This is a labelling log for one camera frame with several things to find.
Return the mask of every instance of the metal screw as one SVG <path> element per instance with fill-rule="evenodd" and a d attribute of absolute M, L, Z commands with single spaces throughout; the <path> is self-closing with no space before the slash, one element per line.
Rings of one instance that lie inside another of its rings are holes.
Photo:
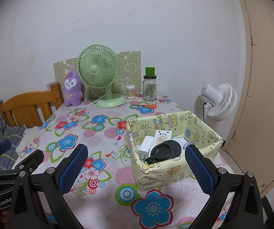
<path fill-rule="evenodd" d="M 19 174 L 20 177 L 23 177 L 24 175 L 26 175 L 25 171 L 21 171 L 20 174 Z"/>
<path fill-rule="evenodd" d="M 221 168 L 218 168 L 218 172 L 220 172 L 221 174 L 225 174 L 227 171 L 225 168 L 221 167 Z"/>
<path fill-rule="evenodd" d="M 51 173 L 53 173 L 53 172 L 54 172 L 54 167 L 49 167 L 49 168 L 47 169 L 47 173 L 51 174 Z"/>
<path fill-rule="evenodd" d="M 249 177 L 254 177 L 254 174 L 253 174 L 251 171 L 247 171 L 247 175 L 248 175 Z"/>

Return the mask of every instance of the fan stand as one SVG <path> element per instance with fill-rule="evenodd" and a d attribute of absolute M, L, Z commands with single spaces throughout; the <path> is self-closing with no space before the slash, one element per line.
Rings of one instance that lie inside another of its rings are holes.
<path fill-rule="evenodd" d="M 204 106 L 204 118 L 203 118 L 204 122 L 207 118 L 208 111 L 212 108 L 212 106 L 213 105 L 210 102 L 207 102 L 206 105 Z"/>
<path fill-rule="evenodd" d="M 113 94 L 110 85 L 105 87 L 105 92 L 106 95 L 97 101 L 99 107 L 117 107 L 126 101 L 122 94 Z"/>

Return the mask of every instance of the floral tablecloth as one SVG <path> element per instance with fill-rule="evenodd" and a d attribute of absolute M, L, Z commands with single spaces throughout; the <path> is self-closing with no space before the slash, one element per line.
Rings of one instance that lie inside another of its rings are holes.
<path fill-rule="evenodd" d="M 113 108 L 86 106 L 91 102 L 90 99 L 78 107 L 61 106 L 28 143 L 16 164 L 41 149 L 44 162 L 36 173 L 42 173 L 48 167 L 56 167 L 83 143 L 88 147 L 89 158 L 64 198 L 84 228 L 188 228 L 209 196 L 194 177 L 157 189 L 138 190 L 125 140 L 127 119 L 181 109 L 165 94 L 148 107 L 137 106 L 149 104 L 141 95 Z M 214 164 L 232 173 L 220 154 Z M 217 222 L 224 219 L 231 200 L 230 194 Z M 48 204 L 43 205 L 49 220 L 54 221 Z"/>

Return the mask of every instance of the glass jar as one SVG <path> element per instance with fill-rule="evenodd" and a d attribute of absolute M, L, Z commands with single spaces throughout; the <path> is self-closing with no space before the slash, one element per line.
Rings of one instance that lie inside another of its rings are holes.
<path fill-rule="evenodd" d="M 147 77 L 143 76 L 144 80 L 139 83 L 139 90 L 143 95 L 144 101 L 153 102 L 157 98 L 157 82 L 156 76 Z"/>

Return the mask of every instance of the white cloth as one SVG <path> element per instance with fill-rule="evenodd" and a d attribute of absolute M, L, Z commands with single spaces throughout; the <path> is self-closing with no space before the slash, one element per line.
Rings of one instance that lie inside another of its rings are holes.
<path fill-rule="evenodd" d="M 24 131 L 24 136 L 23 136 L 21 142 L 19 143 L 19 145 L 16 147 L 16 150 L 15 150 L 18 155 L 21 154 L 21 152 L 23 151 L 23 149 L 34 138 L 34 135 L 38 132 L 39 129 L 40 129 L 40 127 L 35 126 L 33 128 L 27 128 Z"/>

